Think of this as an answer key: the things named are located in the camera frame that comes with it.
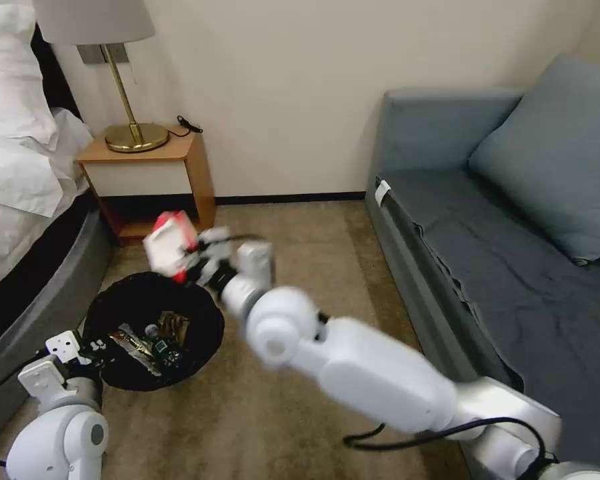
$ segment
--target drawer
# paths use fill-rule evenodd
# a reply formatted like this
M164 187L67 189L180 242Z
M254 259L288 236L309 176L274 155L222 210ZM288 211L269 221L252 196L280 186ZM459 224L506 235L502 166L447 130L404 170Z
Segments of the drawer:
M100 197L192 193L183 161L90 163L83 166Z

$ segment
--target trash bin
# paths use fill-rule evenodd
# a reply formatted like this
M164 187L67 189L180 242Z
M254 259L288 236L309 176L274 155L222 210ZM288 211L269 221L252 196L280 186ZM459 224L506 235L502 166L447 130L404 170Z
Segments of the trash bin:
M175 374L157 376L111 336L123 325L146 340L145 328L150 324L176 330L173 337L181 347L183 362ZM98 294L87 312L83 339L95 345L100 341L105 346L98 350L104 360L104 382L124 390L152 391L198 372L220 347L224 326L222 312L204 288L194 283L180 285L157 273L144 272L130 275Z

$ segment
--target baseboard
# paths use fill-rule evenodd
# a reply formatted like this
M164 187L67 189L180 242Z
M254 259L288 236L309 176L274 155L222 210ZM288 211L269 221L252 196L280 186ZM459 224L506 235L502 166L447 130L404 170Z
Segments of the baseboard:
M246 197L216 197L216 205L247 205L250 203L296 203L308 201L363 200L365 192L298 193L295 195L250 195Z

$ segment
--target wooden nightstand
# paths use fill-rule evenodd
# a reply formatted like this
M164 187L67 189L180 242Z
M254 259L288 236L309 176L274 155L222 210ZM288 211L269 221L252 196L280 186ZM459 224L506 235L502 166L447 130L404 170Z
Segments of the wooden nightstand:
M105 134L77 160L120 244L142 240L166 210L186 211L198 230L213 226L215 198L200 134L171 135L162 147L142 153L109 150Z

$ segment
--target carpet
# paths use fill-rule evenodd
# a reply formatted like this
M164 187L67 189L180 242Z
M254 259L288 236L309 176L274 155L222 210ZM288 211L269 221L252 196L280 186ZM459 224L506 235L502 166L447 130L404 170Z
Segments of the carpet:
M322 311L419 348L363 202L219 207L216 225L272 241L277 283L304 289ZM103 287L146 268L140 246L118 249ZM103 412L111 428L105 480L469 478L450 441L392 453L345 449L342 436L376 425L300 374L264 369L230 318L220 350L196 376L152 393L107 387ZM34 416L29 402L13 418L0 457ZM386 431L379 440L404 438Z

